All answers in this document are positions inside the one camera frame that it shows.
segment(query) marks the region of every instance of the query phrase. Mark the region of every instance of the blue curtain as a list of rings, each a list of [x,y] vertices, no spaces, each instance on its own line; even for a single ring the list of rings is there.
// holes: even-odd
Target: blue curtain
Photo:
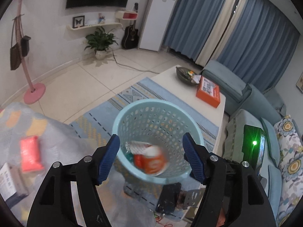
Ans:
[[[225,0],[178,0],[164,45],[195,61],[224,2]]]
[[[299,32],[268,0],[247,0],[218,57],[244,82],[260,91],[275,86],[296,49]]]

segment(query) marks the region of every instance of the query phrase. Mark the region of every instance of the wall shelf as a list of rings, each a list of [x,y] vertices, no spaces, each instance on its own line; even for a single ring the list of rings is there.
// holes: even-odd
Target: wall shelf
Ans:
[[[117,26],[122,26],[121,23],[118,23],[118,22],[106,22],[106,23],[103,23],[103,24],[93,24],[93,25],[86,25],[86,26],[83,26],[83,27],[78,27],[78,28],[72,28],[70,25],[67,25],[66,28],[69,29],[69,30],[72,30],[72,31],[77,31],[77,30],[82,30],[82,29],[86,29],[86,28],[91,28],[91,27],[98,27],[98,26],[109,26],[109,25],[117,25]]]

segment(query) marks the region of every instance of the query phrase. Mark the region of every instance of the blue gripper pad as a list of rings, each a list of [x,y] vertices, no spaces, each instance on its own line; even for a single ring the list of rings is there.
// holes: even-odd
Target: blue gripper pad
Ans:
[[[194,148],[195,142],[189,133],[183,135],[182,143],[185,155],[194,173],[194,177],[200,183],[203,183],[206,180],[204,175],[204,164],[200,160],[200,157]]]
[[[102,184],[102,182],[105,181],[109,175],[109,171],[120,148],[120,138],[117,135],[113,135],[106,147],[107,150],[105,155],[99,163],[98,182],[100,184]]]

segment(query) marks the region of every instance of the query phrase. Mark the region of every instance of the red box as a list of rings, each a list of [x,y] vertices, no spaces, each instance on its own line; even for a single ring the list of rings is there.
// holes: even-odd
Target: red box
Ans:
[[[220,104],[219,86],[202,76],[196,97],[217,108]]]

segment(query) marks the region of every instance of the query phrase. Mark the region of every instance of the pink package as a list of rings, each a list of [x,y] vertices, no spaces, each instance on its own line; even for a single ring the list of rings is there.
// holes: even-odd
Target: pink package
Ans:
[[[40,160],[38,136],[29,136],[20,140],[22,172],[35,172],[44,169]]]

